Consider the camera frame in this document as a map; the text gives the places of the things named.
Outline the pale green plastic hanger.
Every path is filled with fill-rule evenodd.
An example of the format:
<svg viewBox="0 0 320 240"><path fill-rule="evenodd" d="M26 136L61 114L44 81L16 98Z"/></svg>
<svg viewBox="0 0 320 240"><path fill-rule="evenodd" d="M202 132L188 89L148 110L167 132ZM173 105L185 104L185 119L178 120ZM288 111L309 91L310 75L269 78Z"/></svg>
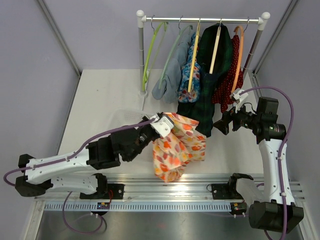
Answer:
<svg viewBox="0 0 320 240"><path fill-rule="evenodd" d="M173 45L172 45L172 47L171 47L171 49L170 49L170 51L169 51L168 57L167 57L167 59L166 59L166 62L165 62L165 64L164 64L164 67L163 67L163 70L162 70L162 73L161 73L161 75L160 75L159 84L158 84L158 89L159 89L159 90L160 90L161 87L162 87L162 82L163 82L163 80L164 80L164 78L165 78L165 73L166 73L166 69L167 69L167 67L168 67L169 61L170 61L172 55L174 54L174 51L175 51L175 49L176 49L176 46L178 45L181 37L183 36L183 34L184 34L184 32L185 32L185 30L186 30L187 28L189 28L189 31L191 31L191 30L193 29L193 26L192 26L192 25L187 25L185 28L181 29L180 24L181 24L182 18L183 18L183 16L181 16L181 17L179 18L179 21L178 21L179 34L177 35L177 37L176 37L176 39L175 39L175 41L174 41L174 43L173 43Z"/></svg>

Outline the orange floral white skirt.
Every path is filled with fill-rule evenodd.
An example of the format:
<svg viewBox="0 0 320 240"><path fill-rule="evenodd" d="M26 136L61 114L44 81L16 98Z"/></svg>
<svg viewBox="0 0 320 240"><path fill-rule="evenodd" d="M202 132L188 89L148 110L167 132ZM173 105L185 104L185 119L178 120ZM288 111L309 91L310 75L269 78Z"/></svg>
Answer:
<svg viewBox="0 0 320 240"><path fill-rule="evenodd" d="M198 132L197 120L168 112L173 129L152 143L154 174L165 183L179 179L191 162L205 160L207 137Z"/></svg>

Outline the yellow plastic hanger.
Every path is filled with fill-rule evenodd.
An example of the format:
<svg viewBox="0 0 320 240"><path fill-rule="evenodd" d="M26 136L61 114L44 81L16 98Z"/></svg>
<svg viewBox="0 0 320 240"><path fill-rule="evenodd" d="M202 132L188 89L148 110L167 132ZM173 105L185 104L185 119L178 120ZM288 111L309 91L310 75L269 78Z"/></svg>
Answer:
<svg viewBox="0 0 320 240"><path fill-rule="evenodd" d="M189 74L188 89L187 89L188 93L191 92L191 87L192 87L194 67L195 67L195 62L196 62L198 42L199 42L199 36L200 36L200 28L201 28L201 21L199 20L198 24L197 24L197 29L195 32L196 35L195 35L195 39L194 39L194 47L193 47L193 52L192 52L191 65L190 65L190 74Z"/></svg>

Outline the light blue denim skirt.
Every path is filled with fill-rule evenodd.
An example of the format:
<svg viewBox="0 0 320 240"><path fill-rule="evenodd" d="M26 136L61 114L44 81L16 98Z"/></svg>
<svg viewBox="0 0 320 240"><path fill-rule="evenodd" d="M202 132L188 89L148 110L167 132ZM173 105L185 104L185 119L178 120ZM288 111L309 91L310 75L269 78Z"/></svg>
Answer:
<svg viewBox="0 0 320 240"><path fill-rule="evenodd" d="M182 67L187 63L192 35L193 33L185 33L180 38L179 43L168 62L161 89L158 89L159 80L152 89L151 93L155 100L163 100L167 104L178 100L177 92L182 80Z"/></svg>

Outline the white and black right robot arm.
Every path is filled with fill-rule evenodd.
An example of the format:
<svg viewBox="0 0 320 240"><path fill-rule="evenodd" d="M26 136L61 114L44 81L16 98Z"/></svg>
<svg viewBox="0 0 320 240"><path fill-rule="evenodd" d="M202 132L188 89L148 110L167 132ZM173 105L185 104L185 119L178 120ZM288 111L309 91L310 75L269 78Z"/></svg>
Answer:
<svg viewBox="0 0 320 240"><path fill-rule="evenodd" d="M251 175L233 173L227 183L212 184L215 200L243 200L247 207L249 224L265 232L290 233L304 218L304 210L295 203L288 178L286 127L278 124L278 105L275 98L260 97L254 112L246 110L243 97L235 98L236 105L222 114L213 126L224 135L229 124L235 132L243 127L256 137L263 165L264 189L259 190Z"/></svg>

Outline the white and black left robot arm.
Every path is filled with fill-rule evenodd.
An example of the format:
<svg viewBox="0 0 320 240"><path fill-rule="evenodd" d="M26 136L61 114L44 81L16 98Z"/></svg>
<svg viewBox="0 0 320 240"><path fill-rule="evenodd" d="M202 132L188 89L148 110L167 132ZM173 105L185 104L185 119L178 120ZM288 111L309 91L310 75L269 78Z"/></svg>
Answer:
<svg viewBox="0 0 320 240"><path fill-rule="evenodd" d="M97 171L131 162L150 142L160 137L154 123L144 119L99 133L71 153L47 158L29 154L19 157L23 173L15 179L14 188L22 197L38 197L47 192L79 192L87 199L102 199L108 194L107 178L101 173L92 177L75 177L71 173Z"/></svg>

